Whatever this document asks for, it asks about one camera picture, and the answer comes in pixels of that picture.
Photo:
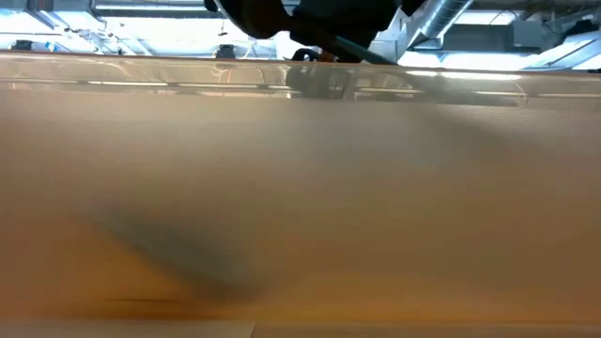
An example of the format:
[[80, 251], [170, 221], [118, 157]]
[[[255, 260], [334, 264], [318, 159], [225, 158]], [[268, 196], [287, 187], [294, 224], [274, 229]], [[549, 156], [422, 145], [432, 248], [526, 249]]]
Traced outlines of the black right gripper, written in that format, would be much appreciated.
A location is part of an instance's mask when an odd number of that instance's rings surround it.
[[363, 47], [385, 30], [397, 10], [412, 15], [425, 0], [298, 0], [288, 12], [283, 0], [213, 0], [217, 8], [240, 30], [253, 38], [271, 38], [280, 31], [301, 44], [292, 61], [361, 63], [342, 47], [330, 49], [335, 36]]

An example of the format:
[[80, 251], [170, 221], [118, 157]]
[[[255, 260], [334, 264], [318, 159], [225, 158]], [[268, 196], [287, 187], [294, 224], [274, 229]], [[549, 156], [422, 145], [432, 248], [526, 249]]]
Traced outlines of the orange translucent plastic tray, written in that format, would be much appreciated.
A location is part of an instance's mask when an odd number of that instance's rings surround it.
[[601, 322], [601, 75], [0, 53], [0, 317]]

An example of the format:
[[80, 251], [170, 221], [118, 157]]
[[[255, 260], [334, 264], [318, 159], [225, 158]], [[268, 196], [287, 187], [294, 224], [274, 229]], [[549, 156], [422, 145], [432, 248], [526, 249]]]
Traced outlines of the bright ceiling light panel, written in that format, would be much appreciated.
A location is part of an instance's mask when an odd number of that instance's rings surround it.
[[527, 67], [535, 58], [536, 55], [522, 54], [405, 52], [398, 64], [411, 68], [510, 71]]

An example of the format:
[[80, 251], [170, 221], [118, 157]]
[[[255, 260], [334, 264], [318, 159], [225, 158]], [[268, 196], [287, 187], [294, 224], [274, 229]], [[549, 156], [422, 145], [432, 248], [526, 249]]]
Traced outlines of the grey horizontal ceiling pipe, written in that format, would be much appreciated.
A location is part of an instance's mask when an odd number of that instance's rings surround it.
[[213, 0], [91, 0], [101, 17], [222, 19]]

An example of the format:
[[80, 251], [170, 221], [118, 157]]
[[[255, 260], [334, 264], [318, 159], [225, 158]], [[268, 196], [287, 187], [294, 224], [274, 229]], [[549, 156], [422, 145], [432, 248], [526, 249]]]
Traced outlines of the spiral metal ceiling duct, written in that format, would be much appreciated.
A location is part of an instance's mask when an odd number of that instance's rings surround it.
[[474, 0], [428, 0], [410, 49], [439, 50], [444, 35]]

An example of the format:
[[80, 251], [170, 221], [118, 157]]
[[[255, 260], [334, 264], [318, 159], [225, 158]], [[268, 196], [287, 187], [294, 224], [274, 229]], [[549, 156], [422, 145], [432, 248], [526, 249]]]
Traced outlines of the grey rectangular ceiling duct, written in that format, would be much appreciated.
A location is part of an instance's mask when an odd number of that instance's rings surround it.
[[444, 52], [534, 53], [544, 47], [542, 27], [534, 22], [507, 25], [455, 24], [444, 35]]

